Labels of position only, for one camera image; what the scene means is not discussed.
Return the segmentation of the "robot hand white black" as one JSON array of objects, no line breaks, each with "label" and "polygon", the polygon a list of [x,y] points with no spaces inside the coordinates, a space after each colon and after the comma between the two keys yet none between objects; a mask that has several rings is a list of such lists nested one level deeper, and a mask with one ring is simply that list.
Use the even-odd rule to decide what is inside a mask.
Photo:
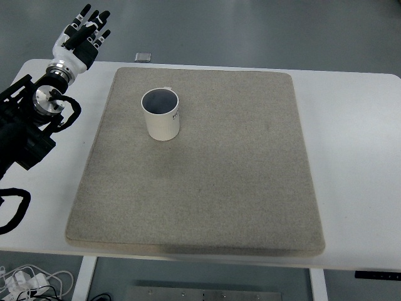
[{"label": "robot hand white black", "polygon": [[61,70],[70,80],[90,69],[102,44],[110,35],[104,29],[109,11],[94,10],[87,4],[73,21],[66,26],[53,46],[50,68]]}]

